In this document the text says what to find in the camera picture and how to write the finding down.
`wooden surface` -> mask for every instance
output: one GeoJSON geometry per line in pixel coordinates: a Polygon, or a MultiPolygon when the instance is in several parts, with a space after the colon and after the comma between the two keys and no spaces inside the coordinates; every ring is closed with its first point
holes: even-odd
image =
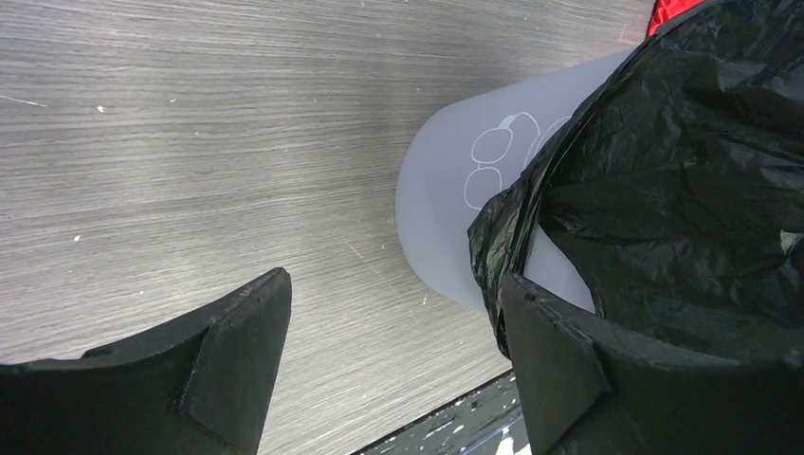
{"type": "Polygon", "coordinates": [[[438,108],[641,40],[652,0],[0,2],[0,361],[75,357],[273,266],[262,453],[357,449],[504,371],[393,225],[438,108]]]}

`gray wooden floor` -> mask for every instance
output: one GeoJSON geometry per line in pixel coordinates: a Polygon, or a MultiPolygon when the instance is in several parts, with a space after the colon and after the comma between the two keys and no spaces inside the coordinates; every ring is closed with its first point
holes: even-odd
{"type": "Polygon", "coordinates": [[[3,0],[0,361],[69,358],[273,266],[263,453],[342,454],[507,368],[396,239],[438,108],[641,40],[652,0],[3,0]]]}

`black plastic bag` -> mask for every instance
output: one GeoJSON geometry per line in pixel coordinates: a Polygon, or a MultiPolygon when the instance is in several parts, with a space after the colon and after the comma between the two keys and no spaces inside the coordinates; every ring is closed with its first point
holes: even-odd
{"type": "Polygon", "coordinates": [[[468,231],[504,355],[500,285],[536,222],[601,317],[711,354],[750,356],[706,332],[801,338],[802,48],[804,2],[704,2],[581,104],[468,231]]]}

